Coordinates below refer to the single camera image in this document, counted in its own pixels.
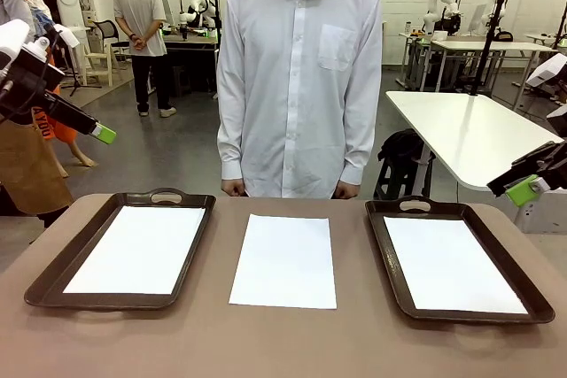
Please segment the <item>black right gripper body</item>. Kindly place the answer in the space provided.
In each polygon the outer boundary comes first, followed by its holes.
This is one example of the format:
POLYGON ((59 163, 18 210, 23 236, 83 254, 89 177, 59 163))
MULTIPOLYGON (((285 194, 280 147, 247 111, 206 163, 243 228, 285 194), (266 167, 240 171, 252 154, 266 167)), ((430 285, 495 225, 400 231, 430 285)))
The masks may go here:
POLYGON ((544 158, 542 178, 545 181, 567 181, 567 142, 558 143, 544 158))

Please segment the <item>white A4 paper sheet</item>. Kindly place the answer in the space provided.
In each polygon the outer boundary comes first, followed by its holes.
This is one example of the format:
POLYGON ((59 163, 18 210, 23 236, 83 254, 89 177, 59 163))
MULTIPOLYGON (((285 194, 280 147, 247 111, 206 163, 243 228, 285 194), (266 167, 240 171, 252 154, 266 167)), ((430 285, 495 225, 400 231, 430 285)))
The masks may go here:
POLYGON ((464 221, 385 217, 384 223, 417 309, 527 313, 464 221))
POLYGON ((124 206, 66 285, 66 294, 169 295, 203 208, 124 206))

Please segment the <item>white A4 paper stack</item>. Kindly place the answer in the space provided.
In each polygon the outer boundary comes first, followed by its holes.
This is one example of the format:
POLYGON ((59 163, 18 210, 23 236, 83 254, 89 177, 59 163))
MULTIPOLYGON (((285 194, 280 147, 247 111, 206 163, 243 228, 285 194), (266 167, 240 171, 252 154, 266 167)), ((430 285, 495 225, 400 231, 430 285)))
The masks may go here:
POLYGON ((250 215, 229 303, 335 310, 330 221, 250 215))

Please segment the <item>person's left forearm white sleeve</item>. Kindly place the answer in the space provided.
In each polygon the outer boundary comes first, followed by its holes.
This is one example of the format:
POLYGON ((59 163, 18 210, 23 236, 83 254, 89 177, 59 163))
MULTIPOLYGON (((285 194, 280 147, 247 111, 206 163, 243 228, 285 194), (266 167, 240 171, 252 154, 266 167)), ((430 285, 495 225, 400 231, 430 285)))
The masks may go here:
POLYGON ((377 97, 348 101, 344 115, 345 164, 340 180, 360 186, 375 141, 377 97))

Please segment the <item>person's right forearm white sleeve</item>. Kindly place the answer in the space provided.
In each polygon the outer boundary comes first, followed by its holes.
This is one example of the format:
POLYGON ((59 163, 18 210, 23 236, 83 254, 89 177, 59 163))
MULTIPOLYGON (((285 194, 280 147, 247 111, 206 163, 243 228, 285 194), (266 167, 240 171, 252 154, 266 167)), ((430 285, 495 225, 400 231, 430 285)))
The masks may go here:
POLYGON ((245 102, 240 98, 219 96, 220 127, 217 147, 221 159, 221 178, 224 181, 243 178, 242 137, 245 119, 245 102))

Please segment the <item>person's right hand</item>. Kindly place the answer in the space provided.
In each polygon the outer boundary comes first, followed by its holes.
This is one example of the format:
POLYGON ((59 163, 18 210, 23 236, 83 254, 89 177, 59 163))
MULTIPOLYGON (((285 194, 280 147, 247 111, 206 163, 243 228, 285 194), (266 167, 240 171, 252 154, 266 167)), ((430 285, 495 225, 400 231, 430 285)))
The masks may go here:
POLYGON ((245 183, 243 179, 231 179, 221 181, 221 190, 230 197, 246 197, 245 183))

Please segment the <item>person's left hand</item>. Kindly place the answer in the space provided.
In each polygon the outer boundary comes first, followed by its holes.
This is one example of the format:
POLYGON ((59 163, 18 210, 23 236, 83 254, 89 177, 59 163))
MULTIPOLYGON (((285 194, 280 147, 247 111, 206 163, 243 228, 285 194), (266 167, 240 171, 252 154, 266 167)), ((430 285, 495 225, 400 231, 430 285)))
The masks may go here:
POLYGON ((333 198, 347 200, 357 197, 359 193, 359 185, 353 185, 344 181, 339 181, 333 194, 333 198))

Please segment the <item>black floor tripod stand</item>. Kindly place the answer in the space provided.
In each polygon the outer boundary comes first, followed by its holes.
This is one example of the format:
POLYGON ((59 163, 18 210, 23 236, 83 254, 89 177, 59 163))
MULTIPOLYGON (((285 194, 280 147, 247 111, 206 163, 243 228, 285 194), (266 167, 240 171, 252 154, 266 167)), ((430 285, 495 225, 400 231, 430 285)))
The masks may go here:
POLYGON ((65 60, 65 67, 61 68, 64 77, 59 84, 61 91, 70 89, 69 96, 73 96, 78 89, 101 89, 100 85, 90 85, 83 81, 81 61, 72 48, 61 48, 61 56, 65 60))

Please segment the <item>black office chair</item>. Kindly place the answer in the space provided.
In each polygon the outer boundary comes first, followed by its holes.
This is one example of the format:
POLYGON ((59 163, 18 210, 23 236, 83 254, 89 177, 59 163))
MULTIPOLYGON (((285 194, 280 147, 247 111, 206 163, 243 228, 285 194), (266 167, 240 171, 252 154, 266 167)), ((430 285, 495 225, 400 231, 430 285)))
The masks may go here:
POLYGON ((94 25, 101 35, 102 46, 104 48, 110 47, 119 61, 125 61, 128 55, 129 42, 120 40, 120 33, 116 24, 112 20, 106 19, 94 21, 94 25))

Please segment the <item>long white background table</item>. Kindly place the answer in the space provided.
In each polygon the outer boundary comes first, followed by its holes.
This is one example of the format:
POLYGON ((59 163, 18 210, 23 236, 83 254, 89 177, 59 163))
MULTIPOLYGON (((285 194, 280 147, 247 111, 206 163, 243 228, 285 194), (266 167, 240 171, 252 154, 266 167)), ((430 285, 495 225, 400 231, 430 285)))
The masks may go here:
POLYGON ((488 52, 508 52, 508 51, 519 51, 519 52, 529 52, 529 57, 521 56, 520 58, 512 58, 503 56, 502 60, 526 60, 526 66, 524 68, 523 81, 518 86, 518 91, 515 99, 515 106, 521 101, 524 94, 528 74, 531 71, 533 65, 539 57, 541 52, 555 54, 558 52, 557 49, 552 49, 548 46, 533 43, 533 42, 489 42, 486 41, 456 41, 456 40, 445 40, 445 41, 431 41, 430 43, 430 53, 428 54, 426 63, 429 63, 430 56, 432 52, 436 49, 441 49, 442 59, 439 69, 439 75, 436 81, 435 92, 440 92, 441 80, 445 69, 445 63, 448 58, 448 53, 451 51, 463 51, 463 52, 480 52, 484 53, 485 48, 488 48, 488 52))

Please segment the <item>black tall tripod pole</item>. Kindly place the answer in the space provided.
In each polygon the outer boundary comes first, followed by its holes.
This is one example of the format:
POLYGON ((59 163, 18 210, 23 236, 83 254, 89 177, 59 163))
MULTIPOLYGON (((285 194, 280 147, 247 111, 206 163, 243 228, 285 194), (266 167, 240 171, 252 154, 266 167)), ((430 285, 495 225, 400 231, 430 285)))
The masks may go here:
POLYGON ((485 66, 486 66, 486 63, 487 63, 487 60, 488 60, 488 57, 489 57, 491 44, 492 44, 494 36, 495 36, 496 28, 499 25, 499 24, 497 24, 497 19, 499 17, 500 9, 501 9, 501 6, 503 5, 503 3, 504 3, 504 0, 498 0, 496 12, 493 16, 490 27, 488 28, 486 38, 485 38, 485 45, 484 45, 484 48, 482 50, 480 59, 478 61, 478 68, 477 68, 477 71, 476 71, 476 74, 475 74, 475 78, 474 78, 474 81, 473 81, 473 83, 470 87, 469 94, 471 96, 476 96, 478 94, 478 89, 479 89, 480 83, 482 81, 482 75, 483 75, 483 72, 485 70, 485 66))

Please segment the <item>black stool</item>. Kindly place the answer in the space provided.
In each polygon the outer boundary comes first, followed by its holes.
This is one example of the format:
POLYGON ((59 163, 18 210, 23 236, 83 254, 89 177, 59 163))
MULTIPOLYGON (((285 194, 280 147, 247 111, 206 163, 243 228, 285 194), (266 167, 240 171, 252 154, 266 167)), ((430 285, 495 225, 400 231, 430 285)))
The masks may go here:
POLYGON ((413 159, 394 160, 386 157, 377 178, 373 198, 396 200, 410 196, 416 180, 416 172, 417 163, 413 159))

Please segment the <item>black backpack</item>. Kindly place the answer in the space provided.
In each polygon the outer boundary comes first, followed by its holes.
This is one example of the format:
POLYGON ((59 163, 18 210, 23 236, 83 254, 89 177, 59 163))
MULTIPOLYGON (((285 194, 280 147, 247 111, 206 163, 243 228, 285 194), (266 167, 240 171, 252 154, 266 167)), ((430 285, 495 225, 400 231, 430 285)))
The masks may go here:
POLYGON ((379 161, 389 158, 394 164, 416 163, 421 158, 424 142, 417 132, 408 128, 390 135, 377 154, 379 161))

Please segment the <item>black vertical pole stand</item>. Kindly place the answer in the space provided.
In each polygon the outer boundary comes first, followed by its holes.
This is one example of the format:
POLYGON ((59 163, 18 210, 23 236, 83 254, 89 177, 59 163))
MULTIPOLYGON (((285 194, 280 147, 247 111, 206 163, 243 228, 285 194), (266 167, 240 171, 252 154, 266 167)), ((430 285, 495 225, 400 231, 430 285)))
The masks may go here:
POLYGON ((217 51, 216 51, 216 56, 215 56, 215 64, 218 64, 218 54, 220 52, 221 29, 222 29, 220 0, 214 0, 214 4, 215 4, 214 23, 215 23, 215 29, 216 29, 216 45, 217 45, 217 51))

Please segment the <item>person in white shirt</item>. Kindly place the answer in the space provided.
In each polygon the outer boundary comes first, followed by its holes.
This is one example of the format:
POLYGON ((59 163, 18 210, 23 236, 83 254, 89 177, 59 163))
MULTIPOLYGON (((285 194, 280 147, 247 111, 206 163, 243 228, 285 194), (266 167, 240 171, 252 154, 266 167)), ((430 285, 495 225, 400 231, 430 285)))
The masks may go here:
POLYGON ((247 197, 332 199, 348 101, 377 97, 381 0, 227 0, 217 94, 245 102, 247 197))

